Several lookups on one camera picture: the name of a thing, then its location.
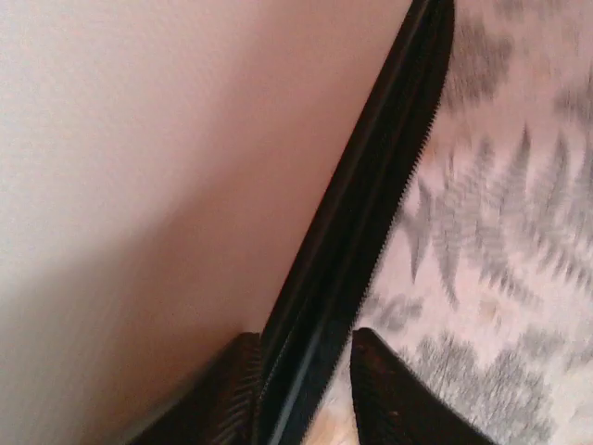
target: beige wall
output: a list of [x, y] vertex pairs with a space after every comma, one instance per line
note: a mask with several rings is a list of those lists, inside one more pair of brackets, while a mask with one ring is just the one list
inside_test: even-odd
[[0, 437], [89, 443], [260, 329], [408, 1], [0, 6]]

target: black zipper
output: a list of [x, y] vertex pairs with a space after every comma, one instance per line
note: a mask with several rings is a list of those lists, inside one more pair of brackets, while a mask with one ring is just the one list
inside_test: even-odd
[[453, 0], [414, 0], [262, 334], [260, 443], [298, 444], [364, 301], [443, 88]]

